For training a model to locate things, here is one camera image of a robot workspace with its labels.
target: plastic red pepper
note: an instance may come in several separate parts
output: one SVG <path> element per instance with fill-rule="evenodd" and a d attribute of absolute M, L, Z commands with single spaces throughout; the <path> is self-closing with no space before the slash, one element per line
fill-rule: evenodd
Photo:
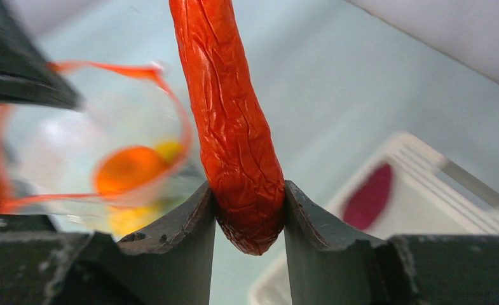
<path fill-rule="evenodd" d="M 262 255 L 284 226 L 284 178 L 251 85 L 230 0 L 169 0 L 180 59 L 219 205 L 217 221 L 242 252 Z"/>

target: toy carrot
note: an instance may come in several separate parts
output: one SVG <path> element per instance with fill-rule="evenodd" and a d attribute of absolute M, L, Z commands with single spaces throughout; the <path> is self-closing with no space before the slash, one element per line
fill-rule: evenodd
<path fill-rule="evenodd" d="M 262 255 L 284 226 L 284 178 L 251 85 L 231 0 L 169 0 L 217 221 Z"/>

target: light blue tabletop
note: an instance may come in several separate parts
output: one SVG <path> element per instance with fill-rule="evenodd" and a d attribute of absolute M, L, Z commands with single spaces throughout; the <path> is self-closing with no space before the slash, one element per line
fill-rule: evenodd
<path fill-rule="evenodd" d="M 499 191 L 498 85 L 342 1 L 234 3 L 285 178 L 315 202 L 326 203 L 398 130 Z M 106 1 L 37 43 L 53 60 L 161 60 L 188 103 L 168 1 Z M 218 228 L 210 303 L 245 304 L 283 248 L 280 238 L 262 257 L 244 255 Z"/>

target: yellow object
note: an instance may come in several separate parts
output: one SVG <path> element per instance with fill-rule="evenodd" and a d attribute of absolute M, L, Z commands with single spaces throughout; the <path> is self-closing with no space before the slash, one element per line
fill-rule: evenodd
<path fill-rule="evenodd" d="M 152 205 L 139 208 L 109 209 L 109 225 L 111 231 L 120 236 L 135 232 L 156 220 L 163 210 L 163 203 L 158 200 Z"/>
<path fill-rule="evenodd" d="M 167 163 L 172 163 L 180 155 L 182 149 L 182 144 L 174 141 L 163 142 L 154 148 Z"/>

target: transparent bowl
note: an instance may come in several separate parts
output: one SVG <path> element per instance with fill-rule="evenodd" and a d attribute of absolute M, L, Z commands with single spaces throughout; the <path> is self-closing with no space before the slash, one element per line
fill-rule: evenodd
<path fill-rule="evenodd" d="M 135 220 L 132 229 L 145 226 L 165 210 L 165 193 L 171 201 L 175 197 L 165 190 L 169 178 L 189 165 L 198 167 L 190 158 L 188 113 L 162 83 L 157 65 L 53 66 L 63 67 L 82 94 L 81 107 L 16 106 L 20 109 L 8 119 L 14 132 L 6 143 L 17 152 L 18 163 L 9 171 L 40 196 L 14 201 L 6 212 L 25 213 L 40 204 L 66 231 L 113 232 L 115 222 Z M 203 181 L 199 170 L 193 175 L 189 188 Z M 115 233 L 120 237 L 132 229 Z"/>

